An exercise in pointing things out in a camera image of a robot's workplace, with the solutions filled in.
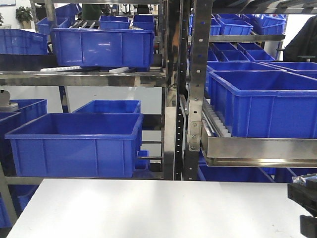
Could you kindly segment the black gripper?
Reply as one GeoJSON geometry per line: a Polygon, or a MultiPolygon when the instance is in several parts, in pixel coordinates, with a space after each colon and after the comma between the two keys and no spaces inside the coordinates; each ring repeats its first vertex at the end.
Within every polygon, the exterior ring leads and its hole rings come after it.
{"type": "Polygon", "coordinates": [[[302,206],[310,215],[300,215],[300,233],[307,238],[317,237],[317,175],[292,177],[287,184],[288,198],[302,206]]]}

